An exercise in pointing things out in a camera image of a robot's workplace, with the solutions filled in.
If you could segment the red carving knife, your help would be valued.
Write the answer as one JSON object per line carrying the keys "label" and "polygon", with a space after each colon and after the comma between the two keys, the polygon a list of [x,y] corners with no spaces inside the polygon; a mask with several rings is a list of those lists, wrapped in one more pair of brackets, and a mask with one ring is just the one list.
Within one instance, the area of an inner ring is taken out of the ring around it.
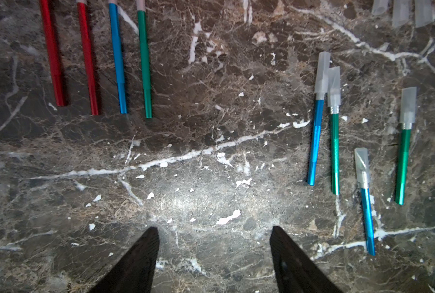
{"label": "red carving knife", "polygon": [[60,51],[58,48],[58,39],[54,22],[55,18],[51,12],[51,1],[40,0],[39,5],[56,105],[59,107],[67,106]]}
{"label": "red carving knife", "polygon": [[91,105],[91,114],[99,115],[99,103],[97,99],[97,89],[95,80],[94,56],[92,53],[92,42],[89,35],[88,5],[87,1],[76,1],[80,34],[83,47],[84,66],[88,80],[88,93]]}

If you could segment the translucent protective cap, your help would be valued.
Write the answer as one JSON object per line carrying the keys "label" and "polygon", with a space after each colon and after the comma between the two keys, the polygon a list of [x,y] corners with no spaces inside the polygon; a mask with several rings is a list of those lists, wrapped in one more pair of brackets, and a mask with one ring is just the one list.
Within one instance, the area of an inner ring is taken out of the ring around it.
{"label": "translucent protective cap", "polygon": [[373,0],[371,14],[381,15],[388,10],[389,0]]}
{"label": "translucent protective cap", "polygon": [[394,0],[392,27],[399,28],[407,24],[410,18],[410,0]]}
{"label": "translucent protective cap", "polygon": [[415,0],[415,27],[421,28],[433,22],[431,0]]}

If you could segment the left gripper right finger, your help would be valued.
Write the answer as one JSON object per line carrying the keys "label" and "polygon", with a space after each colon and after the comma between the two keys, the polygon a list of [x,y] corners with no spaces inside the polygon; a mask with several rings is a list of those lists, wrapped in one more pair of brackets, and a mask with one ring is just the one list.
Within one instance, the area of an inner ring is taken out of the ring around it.
{"label": "left gripper right finger", "polygon": [[281,293],[342,293],[283,228],[272,228],[270,247]]}

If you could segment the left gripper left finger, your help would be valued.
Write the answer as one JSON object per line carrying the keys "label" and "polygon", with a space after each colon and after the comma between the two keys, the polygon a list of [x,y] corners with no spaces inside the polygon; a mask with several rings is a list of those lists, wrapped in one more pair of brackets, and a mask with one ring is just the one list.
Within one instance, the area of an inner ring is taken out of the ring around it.
{"label": "left gripper left finger", "polygon": [[149,293],[152,289],[160,238],[148,228],[91,293]]}

